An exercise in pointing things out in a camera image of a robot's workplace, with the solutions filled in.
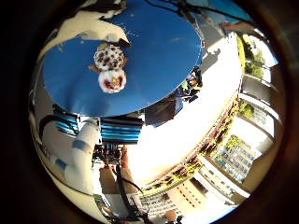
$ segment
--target tree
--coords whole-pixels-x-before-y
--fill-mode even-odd
[[[234,146],[240,146],[243,144],[243,140],[239,137],[235,136],[234,134],[228,139],[226,143],[226,147],[234,147]]]
[[[259,64],[264,64],[263,53],[258,49],[257,54],[253,55],[253,59],[250,59],[245,63],[245,72],[256,77],[263,77],[263,67]]]
[[[244,101],[242,101],[239,109],[239,113],[244,117],[250,119],[254,116],[254,107]]]

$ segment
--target cable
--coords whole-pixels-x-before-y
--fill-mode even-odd
[[[150,0],[145,0],[149,5],[153,6],[153,7],[160,7],[160,8],[163,8],[165,10],[168,10],[168,11],[171,11],[171,12],[175,12],[175,13],[178,13],[177,11],[175,11],[174,9],[170,8],[170,7],[164,7],[164,6],[161,6],[161,5],[157,5],[157,4],[154,4],[152,3]]]
[[[116,171],[114,169],[112,169],[112,172],[114,175],[117,175]],[[120,178],[121,180],[123,180],[124,182],[127,182],[128,184],[131,184],[132,186],[134,186],[135,188],[137,188],[141,193],[142,195],[144,196],[144,192],[142,191],[142,189],[135,183],[133,183],[132,181],[126,179],[126,178],[123,178],[121,175],[120,175]],[[147,206],[148,206],[148,211],[147,213],[150,211],[150,205],[147,203]]]
[[[74,134],[78,134],[78,131],[74,129],[74,127],[70,124],[70,122],[66,119],[61,119],[57,116],[54,115],[47,115],[45,118],[43,118],[40,122],[39,122],[39,138],[42,139],[43,134],[44,134],[44,129],[46,127],[47,124],[49,124],[52,121],[60,121],[60,122],[64,122],[73,132]]]
[[[177,14],[179,14],[180,16],[184,15],[182,14],[182,12],[184,13],[187,13],[187,12],[195,12],[195,13],[198,13],[198,14],[202,14],[202,12],[199,10],[199,9],[203,9],[203,10],[208,10],[208,11],[212,11],[212,12],[215,12],[215,13],[218,13],[218,14],[221,14],[223,16],[227,16],[227,17],[230,17],[232,19],[236,19],[236,20],[239,20],[239,21],[243,21],[243,22],[246,22],[254,27],[257,27],[257,24],[255,22],[252,22],[252,21],[248,21],[248,20],[245,20],[241,17],[237,17],[235,15],[232,15],[230,13],[227,13],[227,12],[224,12],[224,11],[221,11],[221,10],[217,10],[215,8],[211,8],[211,7],[202,7],[202,6],[195,6],[195,5],[192,5],[192,4],[189,4],[186,2],[186,0],[179,0],[177,2],[174,2],[174,1],[167,1],[167,0],[160,0],[161,2],[166,2],[166,3],[170,3],[176,7],[178,7],[178,10],[174,10],[170,7],[164,7],[164,6],[161,6],[161,5],[157,5],[157,4],[153,4],[151,3],[150,0],[145,0],[148,4],[150,4],[151,6],[154,6],[154,7],[160,7],[160,8],[164,8],[168,11],[171,11],[171,12],[175,12]]]
[[[120,188],[121,198],[122,198],[122,201],[123,201],[126,209],[129,212],[129,218],[131,218],[133,220],[138,220],[138,217],[135,214],[135,210],[130,205],[129,200],[128,200],[127,196],[126,196],[126,192],[125,192],[124,186],[122,184],[121,168],[120,168],[119,165],[116,166],[116,173],[117,173],[117,179],[116,180],[117,180],[117,183],[118,183],[119,188]]]

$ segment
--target street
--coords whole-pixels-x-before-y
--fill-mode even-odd
[[[166,174],[180,163],[213,126],[238,89],[242,75],[236,38],[222,38],[213,27],[204,27],[206,55],[202,64],[204,86],[198,99],[166,124],[144,126],[137,146],[129,146],[130,167],[140,187]]]

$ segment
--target round table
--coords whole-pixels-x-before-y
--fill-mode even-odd
[[[108,21],[122,27],[132,45],[122,49],[129,58],[122,91],[104,93],[88,68],[101,40],[76,37],[45,54],[45,89],[68,112],[104,118],[142,109],[175,90],[201,62],[199,36],[176,13],[129,0],[128,8]]]

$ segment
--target black frame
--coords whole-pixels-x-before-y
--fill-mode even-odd
[[[295,0],[240,1],[261,25],[284,65],[287,115],[281,149],[262,184],[233,213],[216,223],[296,222],[299,183],[299,26]],[[54,186],[34,150],[28,122],[30,76],[44,40],[76,8],[72,0],[5,2],[2,20],[1,96],[3,126],[1,148],[2,215],[9,222],[99,223],[69,202]]]

